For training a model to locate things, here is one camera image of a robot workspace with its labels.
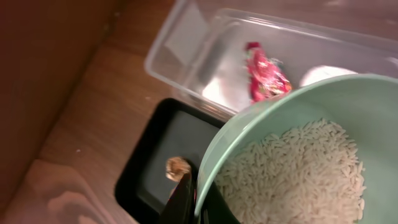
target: brown wall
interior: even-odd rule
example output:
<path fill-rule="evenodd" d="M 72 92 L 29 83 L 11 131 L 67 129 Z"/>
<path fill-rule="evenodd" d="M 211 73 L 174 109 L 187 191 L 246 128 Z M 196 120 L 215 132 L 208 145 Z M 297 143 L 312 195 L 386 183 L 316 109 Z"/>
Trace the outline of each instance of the brown wall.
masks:
<path fill-rule="evenodd" d="M 0 2 L 0 211 L 103 36 L 117 1 Z"/>

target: plastic container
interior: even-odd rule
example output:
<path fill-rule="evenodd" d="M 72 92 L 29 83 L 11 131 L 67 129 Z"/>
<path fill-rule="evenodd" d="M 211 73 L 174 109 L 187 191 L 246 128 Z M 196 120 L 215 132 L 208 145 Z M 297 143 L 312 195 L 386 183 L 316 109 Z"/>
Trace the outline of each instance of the plastic container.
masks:
<path fill-rule="evenodd" d="M 320 65 L 398 77 L 397 42 L 323 27 L 398 39 L 397 8 L 393 0 L 178 0 L 145 68 L 185 101 L 226 114 L 250 105 L 247 42 L 283 61 L 294 88 Z"/>
<path fill-rule="evenodd" d="M 228 156 L 264 136 L 321 118 L 337 122 L 358 144 L 364 162 L 366 201 L 360 224 L 397 223 L 398 80 L 379 75 L 330 78 L 295 90 L 279 101 L 263 101 L 228 121 L 210 143 L 198 174 L 195 215 Z"/>

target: uncooked rice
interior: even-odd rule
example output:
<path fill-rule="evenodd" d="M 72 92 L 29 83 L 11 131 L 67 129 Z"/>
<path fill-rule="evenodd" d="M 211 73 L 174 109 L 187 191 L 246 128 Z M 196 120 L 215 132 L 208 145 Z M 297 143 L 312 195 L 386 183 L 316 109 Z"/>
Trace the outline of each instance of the uncooked rice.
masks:
<path fill-rule="evenodd" d="M 363 163 L 324 119 L 266 136 L 229 158 L 215 182 L 244 224 L 352 224 L 363 217 Z"/>

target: pink wrapper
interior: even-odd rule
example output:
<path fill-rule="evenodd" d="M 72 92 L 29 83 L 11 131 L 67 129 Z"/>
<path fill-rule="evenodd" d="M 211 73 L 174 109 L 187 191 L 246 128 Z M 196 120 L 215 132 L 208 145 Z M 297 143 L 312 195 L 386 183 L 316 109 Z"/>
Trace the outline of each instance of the pink wrapper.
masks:
<path fill-rule="evenodd" d="M 253 103 L 287 93 L 292 89 L 276 60 L 268 60 L 260 43 L 248 43 L 246 52 L 246 65 L 251 81 L 249 91 Z"/>

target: black tray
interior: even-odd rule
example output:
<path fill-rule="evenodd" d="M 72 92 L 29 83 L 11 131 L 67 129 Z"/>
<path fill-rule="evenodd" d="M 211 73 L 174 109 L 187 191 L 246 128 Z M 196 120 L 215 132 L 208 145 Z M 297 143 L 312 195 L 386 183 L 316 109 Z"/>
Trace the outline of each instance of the black tray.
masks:
<path fill-rule="evenodd" d="M 182 156 L 199 168 L 223 125 L 175 99 L 160 102 L 116 184 L 120 206 L 141 224 L 156 223 L 177 185 L 165 176 L 166 160 Z"/>

